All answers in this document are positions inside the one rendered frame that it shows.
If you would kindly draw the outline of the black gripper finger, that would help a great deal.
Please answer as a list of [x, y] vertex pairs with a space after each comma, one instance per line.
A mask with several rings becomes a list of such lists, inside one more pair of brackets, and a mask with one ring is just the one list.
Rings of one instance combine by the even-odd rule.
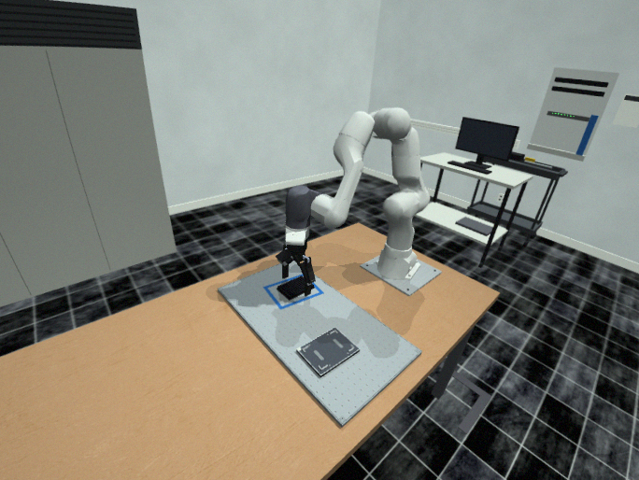
[[[287, 250], [287, 245], [286, 244], [283, 245], [283, 250], [284, 249]], [[288, 276], [289, 276], [289, 265], [288, 264], [286, 266], [282, 265], [282, 278], [286, 278]]]
[[297, 255], [294, 255], [294, 259], [296, 260], [298, 266], [300, 266], [302, 274], [305, 278], [305, 296], [307, 296], [311, 294], [311, 284], [316, 281], [311, 264], [311, 257], [303, 255], [302, 263], [299, 262]]

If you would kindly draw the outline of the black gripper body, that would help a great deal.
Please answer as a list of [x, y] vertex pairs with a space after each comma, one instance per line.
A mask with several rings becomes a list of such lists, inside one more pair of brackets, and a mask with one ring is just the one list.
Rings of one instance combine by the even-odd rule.
[[303, 255], [305, 255], [305, 251], [307, 249], [307, 238], [303, 246], [287, 245], [287, 249], [290, 252], [294, 252], [294, 255], [297, 255], [299, 262], [301, 262], [303, 260]]

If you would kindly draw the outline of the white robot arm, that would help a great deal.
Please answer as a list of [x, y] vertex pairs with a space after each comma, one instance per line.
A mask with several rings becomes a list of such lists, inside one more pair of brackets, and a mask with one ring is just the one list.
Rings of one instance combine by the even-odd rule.
[[345, 123], [334, 143], [334, 156], [344, 170], [334, 198], [306, 186], [289, 189], [285, 244], [303, 246], [312, 219], [329, 229], [345, 223], [362, 175], [363, 154], [370, 139], [375, 137], [391, 141], [392, 175], [402, 181], [397, 182], [400, 191], [383, 204], [389, 229], [385, 249], [381, 249], [376, 261], [377, 270], [390, 279], [410, 280], [420, 268], [417, 255], [412, 251], [415, 234], [412, 218], [430, 203], [430, 195], [421, 177], [418, 132], [411, 126], [408, 113], [399, 107], [382, 108], [370, 114], [354, 112]]

